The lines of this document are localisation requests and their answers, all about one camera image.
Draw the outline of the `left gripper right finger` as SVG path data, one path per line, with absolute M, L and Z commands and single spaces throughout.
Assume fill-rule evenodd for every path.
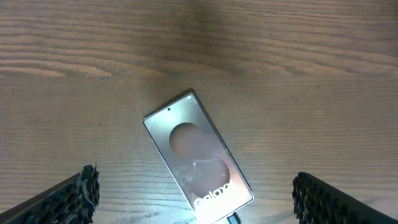
M 300 223 L 397 224 L 391 218 L 316 178 L 299 172 L 292 182 L 294 214 Z

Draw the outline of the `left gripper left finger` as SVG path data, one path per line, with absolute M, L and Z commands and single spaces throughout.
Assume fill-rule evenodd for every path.
M 100 199 L 95 165 L 1 214 L 1 224 L 89 224 Z

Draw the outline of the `Galaxy S25 Ultra smartphone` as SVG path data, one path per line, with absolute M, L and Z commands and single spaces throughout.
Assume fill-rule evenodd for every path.
M 254 200 L 194 92 L 149 114 L 143 125 L 200 223 L 216 223 Z

